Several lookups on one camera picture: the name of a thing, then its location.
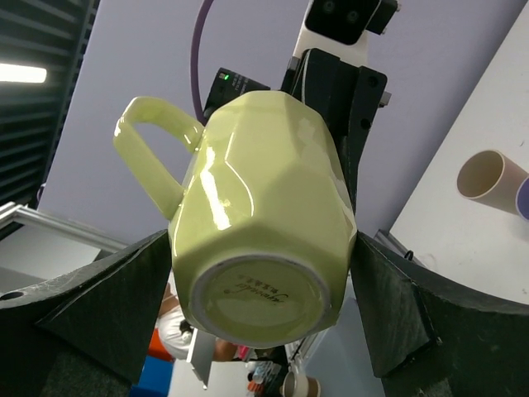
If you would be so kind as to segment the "purple plastic cup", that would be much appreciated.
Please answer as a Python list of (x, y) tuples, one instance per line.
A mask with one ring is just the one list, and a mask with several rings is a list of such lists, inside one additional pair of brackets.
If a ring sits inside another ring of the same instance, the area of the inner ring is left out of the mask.
[(529, 221), (529, 177), (526, 177), (520, 184), (515, 204), (518, 215), (525, 221)]

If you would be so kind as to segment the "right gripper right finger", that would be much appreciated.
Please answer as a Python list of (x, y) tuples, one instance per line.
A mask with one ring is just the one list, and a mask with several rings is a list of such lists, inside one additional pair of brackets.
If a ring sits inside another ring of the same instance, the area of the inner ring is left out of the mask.
[(528, 307), (460, 285), (360, 232), (350, 273), (387, 396), (526, 396)]

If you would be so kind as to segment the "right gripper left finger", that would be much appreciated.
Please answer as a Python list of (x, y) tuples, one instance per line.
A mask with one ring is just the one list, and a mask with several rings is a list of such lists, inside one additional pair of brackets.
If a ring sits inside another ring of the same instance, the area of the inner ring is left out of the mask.
[(127, 396), (141, 376), (169, 277), (157, 232), (1, 297), (3, 396)]

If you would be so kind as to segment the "light green mug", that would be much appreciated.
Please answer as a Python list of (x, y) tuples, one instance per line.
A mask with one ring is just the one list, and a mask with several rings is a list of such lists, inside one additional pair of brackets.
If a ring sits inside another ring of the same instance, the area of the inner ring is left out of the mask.
[(193, 327), (268, 348), (336, 324), (357, 226), (318, 112), (281, 91), (253, 91), (202, 124), (142, 96), (118, 118), (113, 145), (169, 223)]

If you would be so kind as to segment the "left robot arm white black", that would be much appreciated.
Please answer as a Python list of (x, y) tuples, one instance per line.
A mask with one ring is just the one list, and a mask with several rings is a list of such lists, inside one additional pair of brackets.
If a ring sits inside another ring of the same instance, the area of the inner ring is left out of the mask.
[(386, 83), (319, 49), (280, 90), (220, 69), (193, 148), (191, 209), (229, 230), (355, 225), (360, 159)]

